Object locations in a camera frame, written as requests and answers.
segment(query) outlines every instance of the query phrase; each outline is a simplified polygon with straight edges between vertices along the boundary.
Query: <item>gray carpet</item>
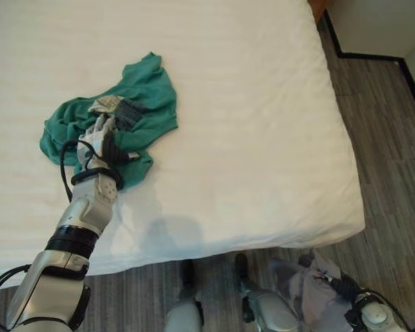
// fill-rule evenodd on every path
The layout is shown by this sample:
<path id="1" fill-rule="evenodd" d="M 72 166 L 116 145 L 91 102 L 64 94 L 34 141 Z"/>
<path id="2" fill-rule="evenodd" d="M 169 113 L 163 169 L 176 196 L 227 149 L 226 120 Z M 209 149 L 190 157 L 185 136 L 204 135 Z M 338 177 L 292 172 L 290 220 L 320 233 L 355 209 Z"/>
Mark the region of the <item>gray carpet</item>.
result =
<path id="1" fill-rule="evenodd" d="M 339 59 L 326 26 L 319 31 L 341 114 L 356 153 L 366 229 L 320 252 L 363 286 L 380 291 L 415 326 L 415 103 L 393 62 Z M 251 275 L 272 288 L 268 259 L 295 261 L 305 250 L 247 252 Z M 234 254 L 199 259 L 205 332 L 256 331 L 241 322 L 233 288 Z M 90 277 L 93 294 L 79 331 L 162 331 L 179 290 L 177 263 Z M 0 315 L 13 289 L 0 292 Z"/>

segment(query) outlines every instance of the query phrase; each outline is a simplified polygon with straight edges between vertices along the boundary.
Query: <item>bed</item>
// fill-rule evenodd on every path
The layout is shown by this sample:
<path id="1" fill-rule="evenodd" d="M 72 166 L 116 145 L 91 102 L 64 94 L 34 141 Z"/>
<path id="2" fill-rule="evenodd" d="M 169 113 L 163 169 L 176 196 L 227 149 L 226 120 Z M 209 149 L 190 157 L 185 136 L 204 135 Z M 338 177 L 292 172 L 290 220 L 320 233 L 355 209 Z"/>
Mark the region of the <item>bed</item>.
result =
<path id="1" fill-rule="evenodd" d="M 364 228 L 306 0 L 0 1 L 0 274 L 33 260 L 67 206 L 38 147 L 43 121 L 149 51 L 177 91 L 179 128 L 149 148 L 147 178 L 120 193 L 89 274 L 323 246 Z"/>

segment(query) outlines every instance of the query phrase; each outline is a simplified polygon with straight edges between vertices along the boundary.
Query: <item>gray cloth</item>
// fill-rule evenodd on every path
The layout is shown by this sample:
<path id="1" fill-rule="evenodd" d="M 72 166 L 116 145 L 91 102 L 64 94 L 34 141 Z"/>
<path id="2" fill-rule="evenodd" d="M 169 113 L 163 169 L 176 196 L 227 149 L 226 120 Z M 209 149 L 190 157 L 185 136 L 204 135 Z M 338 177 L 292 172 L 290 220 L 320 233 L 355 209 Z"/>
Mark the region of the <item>gray cloth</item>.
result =
<path id="1" fill-rule="evenodd" d="M 117 128 L 125 131 L 131 131 L 146 111 L 148 109 L 140 103 L 119 95 L 100 97 L 88 109 L 89 113 L 113 113 L 116 117 Z"/>
<path id="2" fill-rule="evenodd" d="M 302 264 L 309 261 L 310 266 L 293 264 L 283 259 L 271 259 L 270 267 L 281 295 L 312 331 L 352 331 L 344 318 L 351 304 L 341 299 L 328 284 L 314 278 L 326 274 L 339 279 L 340 269 L 332 261 L 321 257 L 315 250 L 312 250 L 307 257 L 302 257 L 300 261 Z"/>

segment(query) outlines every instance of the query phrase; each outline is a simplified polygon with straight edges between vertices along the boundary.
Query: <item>white cloth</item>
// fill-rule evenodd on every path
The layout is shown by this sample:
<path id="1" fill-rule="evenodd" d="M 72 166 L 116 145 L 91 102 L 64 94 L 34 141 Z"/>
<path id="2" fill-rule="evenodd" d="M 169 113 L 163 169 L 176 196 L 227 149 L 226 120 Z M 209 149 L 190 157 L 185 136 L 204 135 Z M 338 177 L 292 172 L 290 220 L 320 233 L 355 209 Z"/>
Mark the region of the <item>white cloth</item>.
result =
<path id="1" fill-rule="evenodd" d="M 66 207 L 40 151 L 63 101 L 149 51 L 179 128 L 120 194 L 91 274 L 244 248 L 322 246 L 364 227 L 353 150 L 306 0 L 0 1 L 0 273 L 32 262 Z"/>

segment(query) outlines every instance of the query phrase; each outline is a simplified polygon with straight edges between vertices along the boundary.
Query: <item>green cloth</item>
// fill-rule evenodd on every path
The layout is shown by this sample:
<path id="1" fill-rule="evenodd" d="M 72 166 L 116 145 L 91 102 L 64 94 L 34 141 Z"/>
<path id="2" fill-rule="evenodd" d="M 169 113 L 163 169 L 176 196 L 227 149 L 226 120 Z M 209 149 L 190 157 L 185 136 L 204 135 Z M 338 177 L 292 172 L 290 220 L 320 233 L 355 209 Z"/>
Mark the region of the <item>green cloth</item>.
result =
<path id="1" fill-rule="evenodd" d="M 122 96 L 147 108 L 132 130 L 114 134 L 114 142 L 120 149 L 137 152 L 140 156 L 116 167 L 123 176 L 124 187 L 139 183 L 152 166 L 146 148 L 164 133 L 177 128 L 176 93 L 160 63 L 161 57 L 150 53 L 140 62 L 126 65 L 121 81 L 108 91 L 91 98 L 78 97 L 60 105 L 44 123 L 40 149 L 59 164 L 63 144 L 77 140 L 97 119 L 98 114 L 88 112 L 94 100 L 104 95 Z M 80 170 L 76 151 L 66 152 L 64 164 L 75 165 L 76 171 Z"/>

